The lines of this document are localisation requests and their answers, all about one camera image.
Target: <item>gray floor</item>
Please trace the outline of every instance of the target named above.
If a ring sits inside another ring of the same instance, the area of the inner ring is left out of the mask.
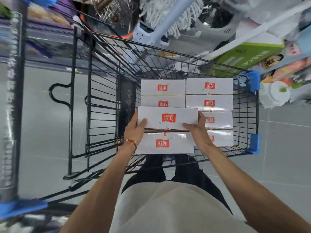
[[[5,98],[5,77],[6,65],[0,65],[1,107]],[[19,194],[24,198],[45,196],[70,185],[70,182],[62,180],[67,170],[69,112],[65,105],[53,102],[47,93],[51,84],[68,83],[69,80],[69,73],[26,69],[19,185]],[[83,100],[86,83],[84,75],[76,76],[75,154],[82,153],[84,149],[86,115]],[[69,91],[58,90],[55,96],[68,101]],[[311,106],[290,104],[271,110],[260,108],[261,153],[233,157],[232,161],[311,223],[310,115]],[[102,159],[101,155],[91,162],[99,159]],[[73,162],[74,170],[85,167],[84,158]],[[235,217],[243,219],[212,165],[204,162],[200,167],[221,189]],[[174,176],[174,169],[168,169],[165,173],[169,180]],[[123,183],[128,178],[130,175],[125,176]],[[90,182],[79,191],[90,188],[93,183]],[[77,204],[81,199],[77,197],[67,202]]]

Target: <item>white shirt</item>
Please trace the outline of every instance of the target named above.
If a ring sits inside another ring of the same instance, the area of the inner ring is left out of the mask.
[[[129,187],[119,198],[110,233],[256,232],[197,186],[164,181]]]

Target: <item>black pants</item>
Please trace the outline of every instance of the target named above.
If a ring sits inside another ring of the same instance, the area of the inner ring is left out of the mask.
[[[175,162],[176,164],[183,164],[195,162],[195,159],[187,154],[175,154]],[[138,173],[127,181],[122,193],[127,188],[137,183],[166,181],[163,168],[150,169],[153,167],[159,167],[162,164],[163,155],[147,155],[146,162],[142,165]],[[196,185],[222,202],[222,204],[231,212],[228,204],[222,196],[221,191],[215,186],[214,183],[212,183],[208,176],[204,174],[203,170],[199,168],[198,163],[178,165],[175,170],[175,176],[170,181]]]

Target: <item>metal wire basket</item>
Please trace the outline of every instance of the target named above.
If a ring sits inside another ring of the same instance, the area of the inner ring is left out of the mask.
[[[106,23],[100,22],[109,27],[111,31],[114,31]],[[81,19],[74,21],[73,24],[71,82],[68,85],[53,84],[49,88],[49,94],[52,100],[68,106],[70,110],[68,172],[63,179],[72,180],[73,184],[68,189],[40,198],[40,201],[75,191],[91,180],[99,178],[104,172],[103,168],[99,168],[100,165],[108,162],[109,159],[115,156],[118,147],[122,144],[125,127],[131,120],[135,109],[140,105],[140,83],[145,78],[185,79],[187,77],[233,77],[235,82],[233,86],[235,92],[233,97],[234,146],[220,147],[220,149],[228,157],[256,154],[259,152],[259,100],[257,92],[259,78],[255,72],[177,52],[165,51],[159,47],[134,43],[122,39],[118,33],[115,33],[117,37],[100,34],[92,31]],[[74,154],[72,151],[73,115],[75,113],[74,81],[76,71],[78,71],[76,68],[78,41],[83,42],[89,50],[88,86],[85,97],[87,123],[85,150],[81,154]],[[162,38],[162,42],[165,43],[167,41],[168,39],[165,37]],[[70,89],[69,102],[60,101],[54,97],[53,89],[56,87]],[[145,162],[146,156],[146,154],[133,154],[127,166],[126,173],[138,172]],[[198,149],[195,149],[194,154],[191,154],[191,156],[194,159],[180,164],[175,163],[173,155],[167,155],[162,166],[153,168],[168,168],[191,162],[208,161]],[[81,157],[87,159],[87,166],[83,170],[73,172],[72,161]],[[44,202],[43,204],[39,203],[37,204],[39,207],[36,209],[47,206],[47,204],[72,199],[87,192],[82,191],[58,200]]]

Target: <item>bracelet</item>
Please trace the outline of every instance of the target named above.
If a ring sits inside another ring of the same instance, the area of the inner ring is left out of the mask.
[[[137,149],[137,145],[136,145],[137,141],[133,141],[133,140],[129,140],[129,139],[126,139],[125,141],[132,142],[135,145],[135,150],[134,150],[134,152],[135,152]]]

